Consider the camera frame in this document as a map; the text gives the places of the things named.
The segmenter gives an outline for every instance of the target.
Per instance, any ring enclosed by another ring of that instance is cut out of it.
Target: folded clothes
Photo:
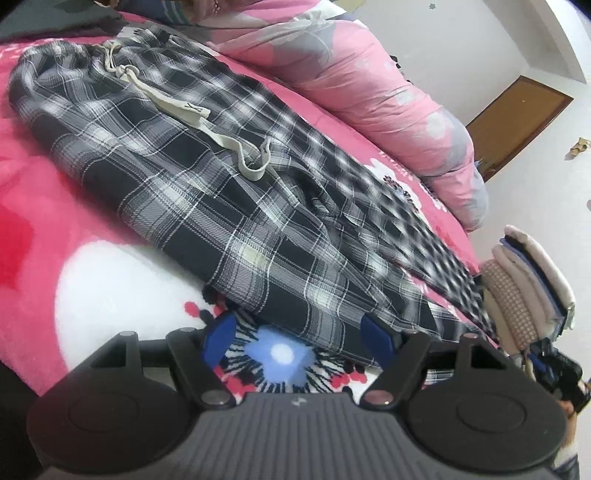
[[[507,257],[505,248],[502,245],[495,245],[492,248],[492,255],[519,289],[540,338],[552,337],[556,330],[556,322],[552,321],[552,317],[548,318],[546,316],[538,293],[531,284],[530,279]]]
[[[512,225],[505,227],[505,240],[511,246],[521,251],[543,273],[548,285],[552,287],[556,294],[557,298],[555,300],[564,309],[563,311],[566,315],[564,327],[572,329],[574,327],[573,319],[576,302],[574,293],[569,282],[548,256],[548,253],[546,253],[544,248],[534,238]]]
[[[496,260],[482,263],[480,273],[484,285],[501,308],[519,351],[538,341],[531,313],[511,277]]]
[[[528,277],[538,294],[547,317],[557,325],[557,329],[553,334],[553,339],[556,339],[562,331],[568,311],[560,303],[560,299],[552,286],[545,280],[545,275],[544,277],[540,276],[540,273],[543,275],[543,272],[535,263],[532,263],[523,252],[512,247],[505,239],[501,239],[501,245],[505,255]]]
[[[509,327],[509,324],[503,315],[501,307],[499,307],[499,304],[497,303],[493,294],[487,288],[484,289],[483,298],[484,308],[488,312],[488,316],[493,322],[495,322],[496,334],[499,337],[501,346],[509,355],[518,355],[519,347],[517,346],[517,343],[515,343],[515,339],[511,333],[511,328]]]

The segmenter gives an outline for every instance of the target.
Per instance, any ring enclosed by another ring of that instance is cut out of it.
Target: pink quilt
[[[7,85],[23,49],[51,40],[1,45],[0,85]],[[425,222],[477,271],[464,230],[414,175],[312,102],[235,61],[218,59],[263,82],[378,178],[402,187]],[[201,328],[206,317],[222,311],[222,303],[206,301],[199,280],[113,222],[58,171],[15,118],[6,91],[0,100],[0,144],[0,360],[36,392],[50,388],[119,331],[162,338],[182,326]],[[345,376],[354,381],[354,375]],[[366,376],[357,377],[367,382]],[[225,380],[242,385],[227,375]],[[343,382],[337,382],[339,388]]]

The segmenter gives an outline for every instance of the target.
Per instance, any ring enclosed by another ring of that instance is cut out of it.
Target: brown door
[[[526,77],[492,102],[468,126],[485,181],[523,150],[573,99]]]

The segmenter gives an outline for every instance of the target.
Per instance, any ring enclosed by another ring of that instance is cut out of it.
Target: drawstring tag
[[[132,83],[144,92],[157,107],[178,118],[188,126],[205,133],[220,147],[236,152],[238,154],[238,170],[245,178],[250,181],[257,181],[262,178],[267,165],[271,161],[271,151],[269,150],[270,138],[267,137],[261,145],[262,166],[257,169],[248,167],[244,159],[242,143],[227,135],[215,133],[207,126],[207,124],[211,124],[207,121],[207,117],[211,113],[207,108],[171,98],[160,90],[145,84],[138,78],[139,69],[135,65],[120,65],[116,67],[113,60],[113,53],[121,47],[120,43],[109,40],[104,45],[97,46],[105,51],[105,70],[107,72],[114,73],[117,78]]]

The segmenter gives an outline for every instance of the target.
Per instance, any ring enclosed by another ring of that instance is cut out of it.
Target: plaid fabric
[[[481,330],[496,340],[470,274],[408,203],[263,85],[158,27],[120,42],[115,65],[211,110],[247,163],[271,139],[271,164],[249,181],[234,152],[108,73],[102,47],[27,50],[13,108],[56,164],[148,242],[262,320],[357,361],[371,360],[365,313],[444,340]],[[427,300],[398,265],[474,325]]]

